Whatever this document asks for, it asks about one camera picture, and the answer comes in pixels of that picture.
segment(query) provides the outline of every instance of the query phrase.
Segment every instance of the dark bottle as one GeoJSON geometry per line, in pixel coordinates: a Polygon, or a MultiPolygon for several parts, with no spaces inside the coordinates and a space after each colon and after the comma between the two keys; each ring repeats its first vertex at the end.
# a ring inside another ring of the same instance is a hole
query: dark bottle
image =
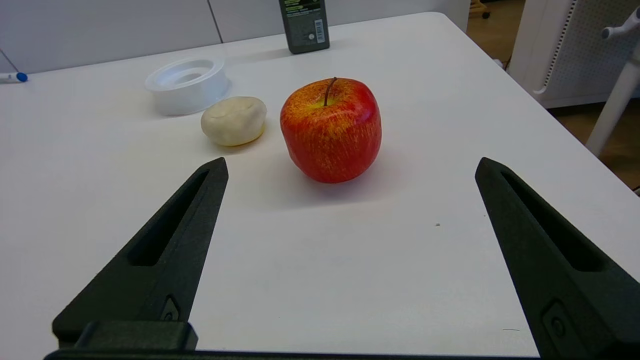
{"type": "Polygon", "coordinates": [[[324,0],[278,0],[287,44],[293,54],[329,47],[324,0]]]}

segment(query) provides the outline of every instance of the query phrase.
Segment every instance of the barcode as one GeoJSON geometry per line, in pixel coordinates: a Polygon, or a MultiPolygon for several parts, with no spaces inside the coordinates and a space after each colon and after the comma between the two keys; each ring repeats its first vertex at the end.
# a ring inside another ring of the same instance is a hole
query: barcode
{"type": "Polygon", "coordinates": [[[322,25],[322,19],[314,21],[316,24],[316,39],[318,44],[324,42],[324,26],[322,25]]]}

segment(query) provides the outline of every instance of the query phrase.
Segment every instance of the bottle label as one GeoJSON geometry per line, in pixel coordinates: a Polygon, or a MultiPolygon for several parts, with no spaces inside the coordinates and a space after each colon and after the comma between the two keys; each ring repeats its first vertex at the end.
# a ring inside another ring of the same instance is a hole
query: bottle label
{"type": "Polygon", "coordinates": [[[326,41],[320,0],[284,0],[284,5],[293,46],[326,41]]]}

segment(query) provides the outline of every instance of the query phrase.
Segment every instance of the apple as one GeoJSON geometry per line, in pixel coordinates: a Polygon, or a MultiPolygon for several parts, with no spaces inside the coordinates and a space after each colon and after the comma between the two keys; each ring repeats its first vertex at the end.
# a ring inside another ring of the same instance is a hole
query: apple
{"type": "Polygon", "coordinates": [[[296,166],[322,183],[358,177],[382,141],[376,98],[353,79],[320,80],[293,92],[282,106],[280,129],[296,166]]]}

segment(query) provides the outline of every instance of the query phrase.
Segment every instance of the white clay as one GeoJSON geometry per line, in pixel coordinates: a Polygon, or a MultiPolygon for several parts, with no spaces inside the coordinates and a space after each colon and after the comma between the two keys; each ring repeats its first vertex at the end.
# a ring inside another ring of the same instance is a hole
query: white clay
{"type": "Polygon", "coordinates": [[[267,107],[256,97],[236,96],[213,104],[200,125],[213,142],[222,146],[237,146],[254,141],[264,131],[267,107]]]}

